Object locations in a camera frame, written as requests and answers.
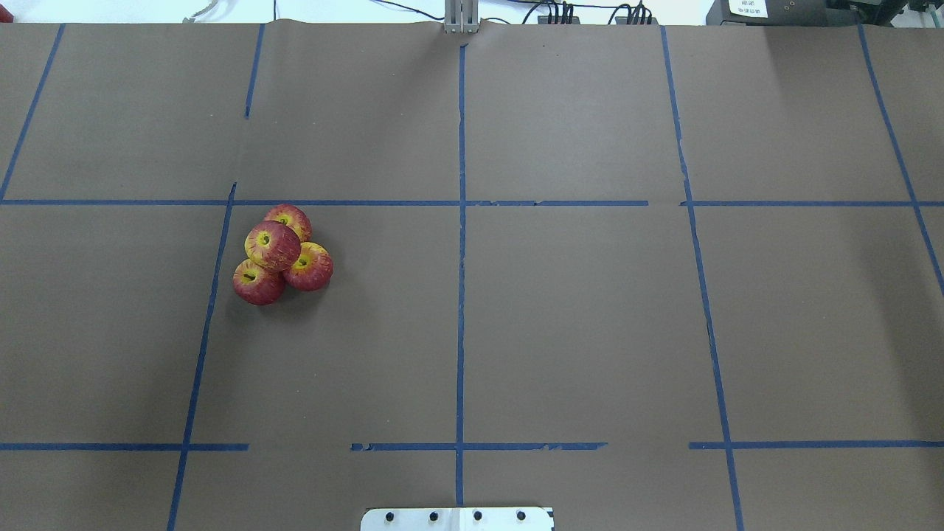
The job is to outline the red apple lone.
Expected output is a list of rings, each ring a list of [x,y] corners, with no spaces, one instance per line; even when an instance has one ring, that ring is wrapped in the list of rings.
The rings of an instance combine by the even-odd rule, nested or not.
[[[260,268],[281,272],[289,269],[302,252],[302,242],[289,226],[262,221],[250,229],[243,248],[247,258]]]

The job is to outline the red yellow apple left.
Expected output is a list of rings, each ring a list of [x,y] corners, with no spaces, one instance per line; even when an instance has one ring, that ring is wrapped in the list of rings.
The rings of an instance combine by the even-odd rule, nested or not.
[[[334,263],[330,252],[313,242],[302,242],[301,252],[290,268],[281,272],[287,285],[299,291],[313,292],[322,289],[333,276]]]

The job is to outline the red yellow apple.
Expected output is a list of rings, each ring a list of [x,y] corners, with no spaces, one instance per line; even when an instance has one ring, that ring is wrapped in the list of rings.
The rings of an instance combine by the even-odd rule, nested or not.
[[[302,209],[290,203],[281,203],[274,206],[264,215],[263,220],[286,225],[296,233],[301,242],[309,242],[313,234],[309,216]]]
[[[302,242],[301,252],[290,268],[281,272],[287,285],[299,291],[313,292],[322,289],[333,276],[334,263],[330,252],[313,242]]]
[[[234,292],[250,305],[273,305],[283,295],[286,286],[280,272],[262,268],[250,259],[240,262],[232,275]]]

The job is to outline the red yellow apple front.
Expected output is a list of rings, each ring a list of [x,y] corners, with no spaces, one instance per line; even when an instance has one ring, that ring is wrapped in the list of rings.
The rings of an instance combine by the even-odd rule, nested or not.
[[[290,203],[281,203],[274,206],[264,215],[263,220],[286,225],[296,233],[301,242],[309,242],[313,234],[309,216],[302,209]]]

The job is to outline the red yellow apple rear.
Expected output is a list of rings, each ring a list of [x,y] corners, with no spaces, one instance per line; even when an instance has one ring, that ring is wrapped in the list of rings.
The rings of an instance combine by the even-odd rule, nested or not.
[[[232,275],[234,292],[250,305],[273,305],[283,295],[286,286],[280,272],[262,268],[250,259],[240,262]]]

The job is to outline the black desktop computer box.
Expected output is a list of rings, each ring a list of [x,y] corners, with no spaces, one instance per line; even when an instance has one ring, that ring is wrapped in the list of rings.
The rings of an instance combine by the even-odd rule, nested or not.
[[[847,27],[859,17],[836,1],[714,1],[706,26]]]

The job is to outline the aluminium frame post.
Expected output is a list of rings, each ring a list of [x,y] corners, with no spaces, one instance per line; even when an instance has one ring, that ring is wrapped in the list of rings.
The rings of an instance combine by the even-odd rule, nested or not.
[[[479,1],[445,0],[442,25],[446,34],[478,33],[481,27]]]

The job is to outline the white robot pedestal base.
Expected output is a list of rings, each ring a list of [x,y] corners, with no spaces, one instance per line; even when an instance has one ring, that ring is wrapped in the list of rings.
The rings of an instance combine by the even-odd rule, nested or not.
[[[361,530],[553,530],[552,508],[421,507],[374,508]]]

